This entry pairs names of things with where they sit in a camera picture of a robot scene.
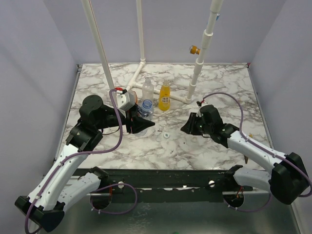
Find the yellow pomelo drink bottle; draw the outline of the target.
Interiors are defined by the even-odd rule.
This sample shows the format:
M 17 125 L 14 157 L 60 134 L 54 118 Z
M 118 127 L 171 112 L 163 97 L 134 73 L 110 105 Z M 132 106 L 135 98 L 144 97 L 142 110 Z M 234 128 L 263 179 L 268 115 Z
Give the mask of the yellow pomelo drink bottle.
M 165 80 L 159 91 L 158 99 L 158 107 L 162 111 L 167 111 L 170 108 L 170 92 L 170 84 L 167 80 Z

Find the clear plastic bottle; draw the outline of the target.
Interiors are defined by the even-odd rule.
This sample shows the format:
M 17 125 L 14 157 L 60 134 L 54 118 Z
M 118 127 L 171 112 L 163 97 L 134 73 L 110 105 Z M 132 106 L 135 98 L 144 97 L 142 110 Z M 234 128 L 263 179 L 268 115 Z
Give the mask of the clear plastic bottle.
M 146 78 L 142 85 L 142 100 L 154 101 L 154 86 L 150 78 Z

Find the small blue-label water bottle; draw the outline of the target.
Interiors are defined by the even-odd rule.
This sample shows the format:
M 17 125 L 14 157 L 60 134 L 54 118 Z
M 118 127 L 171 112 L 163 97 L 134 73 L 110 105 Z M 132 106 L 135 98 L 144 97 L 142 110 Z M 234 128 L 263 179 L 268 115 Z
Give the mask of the small blue-label water bottle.
M 144 100 L 139 106 L 138 106 L 138 112 L 139 117 L 148 117 L 150 120 L 152 120 L 153 114 L 154 114 L 154 108 L 153 103 L 150 100 Z M 137 137 L 141 137 L 145 135 L 147 132 L 147 129 L 135 134 Z

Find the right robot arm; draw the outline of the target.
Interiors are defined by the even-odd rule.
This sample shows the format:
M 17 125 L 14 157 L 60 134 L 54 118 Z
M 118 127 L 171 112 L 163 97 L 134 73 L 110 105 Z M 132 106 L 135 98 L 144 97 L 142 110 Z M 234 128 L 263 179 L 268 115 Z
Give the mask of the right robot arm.
M 243 154 L 263 168 L 257 171 L 239 167 L 224 179 L 224 185 L 230 191 L 241 186 L 259 188 L 290 205 L 310 185 L 304 163 L 298 154 L 287 155 L 252 140 L 238 127 L 224 123 L 213 105 L 203 106 L 199 112 L 190 113 L 181 131 L 193 136 L 208 135 L 214 142 Z

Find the orange label squat bottle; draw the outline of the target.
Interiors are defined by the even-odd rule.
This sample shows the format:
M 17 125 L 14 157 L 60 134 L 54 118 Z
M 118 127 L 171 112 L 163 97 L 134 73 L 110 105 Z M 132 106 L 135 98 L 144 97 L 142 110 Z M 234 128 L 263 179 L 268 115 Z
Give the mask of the orange label squat bottle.
M 128 93 L 134 97 L 135 103 L 138 103 L 138 98 L 137 98 L 136 92 L 133 90 L 129 90 Z

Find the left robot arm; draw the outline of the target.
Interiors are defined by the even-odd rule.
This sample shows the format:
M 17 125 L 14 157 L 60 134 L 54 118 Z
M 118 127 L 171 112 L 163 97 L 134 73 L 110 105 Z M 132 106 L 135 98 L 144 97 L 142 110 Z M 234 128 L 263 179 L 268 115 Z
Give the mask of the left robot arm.
M 24 230 L 28 234 L 28 222 L 37 224 L 34 233 L 44 229 L 53 231 L 62 221 L 66 211 L 89 193 L 102 193 L 114 186 L 133 189 L 124 182 L 111 183 L 108 174 L 100 169 L 92 169 L 79 180 L 67 187 L 66 184 L 79 165 L 90 155 L 103 138 L 102 130 L 119 127 L 117 144 L 100 154 L 117 149 L 123 137 L 122 126 L 127 132 L 137 134 L 155 125 L 154 122 L 137 115 L 138 105 L 132 102 L 129 93 L 121 94 L 121 102 L 113 107 L 104 105 L 98 95 L 86 97 L 79 109 L 80 118 L 70 131 L 63 150 L 41 183 L 27 196 L 19 196 L 15 206 L 25 214 Z

